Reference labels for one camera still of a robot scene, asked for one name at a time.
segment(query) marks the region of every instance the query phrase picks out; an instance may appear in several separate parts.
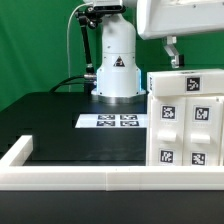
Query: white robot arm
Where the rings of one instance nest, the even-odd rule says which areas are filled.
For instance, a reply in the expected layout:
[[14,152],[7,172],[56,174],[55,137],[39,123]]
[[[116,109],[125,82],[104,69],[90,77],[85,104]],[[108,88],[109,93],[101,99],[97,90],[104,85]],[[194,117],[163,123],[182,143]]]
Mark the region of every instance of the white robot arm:
[[[143,39],[166,38],[165,50],[179,67],[176,36],[224,28],[223,0],[84,0],[94,10],[137,7],[138,33]],[[103,17],[103,58],[92,92],[103,101],[130,102],[144,95],[135,64],[135,30],[120,14]]]

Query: white border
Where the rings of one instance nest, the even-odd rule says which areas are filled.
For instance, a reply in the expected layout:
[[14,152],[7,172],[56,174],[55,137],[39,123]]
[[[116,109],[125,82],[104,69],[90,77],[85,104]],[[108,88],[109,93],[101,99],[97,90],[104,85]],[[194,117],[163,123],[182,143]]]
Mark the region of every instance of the white border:
[[32,150],[22,136],[0,160],[0,190],[224,190],[223,166],[21,166]]

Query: black table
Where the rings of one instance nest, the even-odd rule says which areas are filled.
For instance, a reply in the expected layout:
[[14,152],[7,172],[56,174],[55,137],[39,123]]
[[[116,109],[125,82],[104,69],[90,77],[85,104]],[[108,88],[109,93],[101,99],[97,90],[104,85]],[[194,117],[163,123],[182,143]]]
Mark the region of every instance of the black table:
[[[32,93],[0,113],[0,157],[34,137],[25,165],[145,165],[146,129],[76,129],[82,114],[143,114],[142,103],[109,105],[83,93]],[[0,223],[223,223],[223,191],[0,192]]]

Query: warning label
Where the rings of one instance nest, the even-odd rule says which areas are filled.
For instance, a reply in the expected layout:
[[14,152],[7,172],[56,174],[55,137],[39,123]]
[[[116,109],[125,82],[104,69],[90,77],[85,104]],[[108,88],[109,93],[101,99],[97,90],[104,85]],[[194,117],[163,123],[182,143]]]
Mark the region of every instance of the warning label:
[[117,59],[117,61],[115,62],[114,67],[125,67],[124,62],[120,56]]

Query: green wall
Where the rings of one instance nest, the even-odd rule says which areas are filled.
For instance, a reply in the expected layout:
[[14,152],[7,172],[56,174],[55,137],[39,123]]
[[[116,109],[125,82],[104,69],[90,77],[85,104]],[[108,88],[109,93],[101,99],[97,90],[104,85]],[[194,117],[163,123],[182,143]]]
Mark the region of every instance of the green wall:
[[[1,0],[0,3],[0,110],[30,92],[49,91],[68,77],[66,30],[75,0]],[[136,24],[134,10],[125,18]],[[100,29],[90,31],[93,61],[101,63]],[[224,33],[179,38],[185,69],[224,67]],[[85,72],[85,59],[78,22],[71,30],[72,75]],[[144,72],[171,70],[161,40],[137,37],[137,64]],[[81,86],[72,91],[82,91]]]

